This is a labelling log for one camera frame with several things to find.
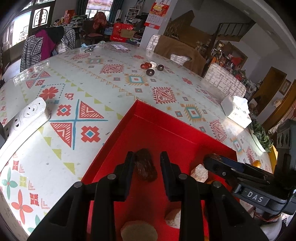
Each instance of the magenta cloth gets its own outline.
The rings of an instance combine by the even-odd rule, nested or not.
[[[50,37],[48,37],[45,30],[39,31],[35,34],[35,36],[37,38],[43,37],[40,61],[48,59],[49,57],[51,57],[51,53],[54,50],[56,44],[51,40]]]

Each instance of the teal flower pattern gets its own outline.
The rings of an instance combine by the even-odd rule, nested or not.
[[[8,200],[10,199],[10,188],[16,188],[17,187],[17,183],[15,181],[11,181],[11,169],[8,169],[8,173],[7,173],[7,180],[3,179],[2,180],[2,184],[4,186],[7,186],[6,188],[6,192],[7,192],[7,198]]]
[[[40,218],[38,217],[38,215],[36,215],[36,217],[35,217],[35,224],[36,224],[36,227],[38,226],[38,224],[40,223],[41,221],[40,221]],[[34,229],[35,228],[28,228],[28,231],[30,232],[30,233],[32,233],[33,231],[34,231]]]

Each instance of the dark green curtain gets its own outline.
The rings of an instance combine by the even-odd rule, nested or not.
[[[124,0],[114,0],[110,9],[110,14],[108,17],[108,22],[114,23],[115,16],[118,9],[121,9]]]
[[[79,15],[84,15],[86,12],[86,7],[87,3],[89,0],[77,0],[77,5],[76,5],[76,14]]]

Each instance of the dark round fruit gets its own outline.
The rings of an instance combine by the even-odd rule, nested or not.
[[[158,69],[159,71],[163,71],[164,68],[165,68],[165,67],[164,67],[162,64],[160,64],[160,65],[157,66],[157,69]]]
[[[146,71],[146,74],[147,74],[148,76],[153,76],[153,75],[155,74],[155,71],[154,71],[153,69],[148,69],[148,70]]]
[[[149,69],[149,66],[146,64],[141,64],[141,69]]]

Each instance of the white pillar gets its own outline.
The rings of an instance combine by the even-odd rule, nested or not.
[[[164,32],[165,32],[165,29],[168,25],[168,22],[170,20],[170,17],[173,13],[173,10],[176,6],[176,3],[177,3],[178,0],[171,0],[170,2],[170,7],[168,8],[168,11],[165,15],[165,18],[163,20],[163,22],[161,23],[161,26],[159,29],[155,29],[155,28],[150,28],[150,27],[146,27],[145,28],[145,31],[143,33],[143,37],[142,37],[142,40],[141,40],[141,43],[140,43],[140,47],[141,48],[146,48],[148,43],[149,43],[149,40],[151,38],[152,35],[154,34],[159,34],[159,35],[162,35]]]

